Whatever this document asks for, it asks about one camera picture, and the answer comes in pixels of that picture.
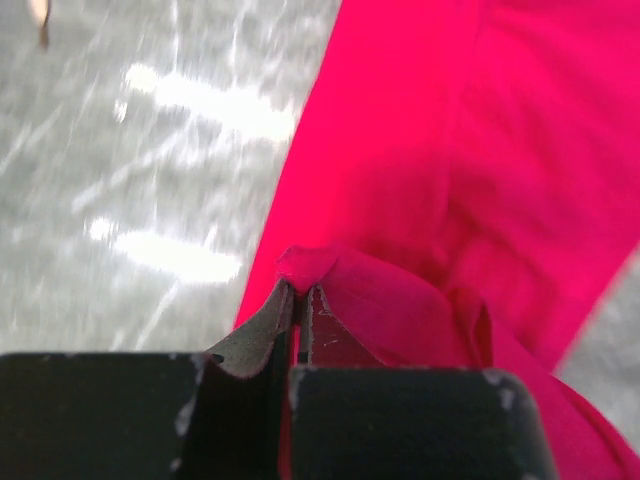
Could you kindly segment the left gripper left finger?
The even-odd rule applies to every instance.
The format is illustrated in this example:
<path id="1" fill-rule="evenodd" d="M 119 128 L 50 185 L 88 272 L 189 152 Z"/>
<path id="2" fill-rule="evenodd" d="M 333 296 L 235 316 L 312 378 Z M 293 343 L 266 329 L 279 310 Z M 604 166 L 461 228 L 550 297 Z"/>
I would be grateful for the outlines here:
<path id="1" fill-rule="evenodd" d="M 257 375 L 271 357 L 278 336 L 290 330 L 294 302 L 293 288 L 279 280 L 263 306 L 210 347 L 209 353 L 223 370 L 235 377 Z"/>

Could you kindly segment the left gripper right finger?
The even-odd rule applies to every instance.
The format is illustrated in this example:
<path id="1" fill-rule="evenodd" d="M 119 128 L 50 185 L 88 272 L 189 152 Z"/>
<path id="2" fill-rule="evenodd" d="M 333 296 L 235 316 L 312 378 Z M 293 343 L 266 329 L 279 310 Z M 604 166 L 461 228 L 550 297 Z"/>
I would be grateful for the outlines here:
<path id="1" fill-rule="evenodd" d="M 298 314 L 299 364 L 323 368 L 377 368 L 383 364 L 331 310 L 324 290 L 313 286 Z"/>

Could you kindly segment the magenta t-shirt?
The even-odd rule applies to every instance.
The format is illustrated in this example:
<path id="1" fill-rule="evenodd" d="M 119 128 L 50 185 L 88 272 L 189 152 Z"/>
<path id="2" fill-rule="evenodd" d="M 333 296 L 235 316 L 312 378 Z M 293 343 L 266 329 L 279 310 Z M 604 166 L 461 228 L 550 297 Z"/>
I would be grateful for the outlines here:
<path id="1" fill-rule="evenodd" d="M 345 1 L 236 320 L 320 285 L 384 363 L 494 367 L 564 479 L 638 455 L 554 371 L 639 241 L 635 1 Z"/>

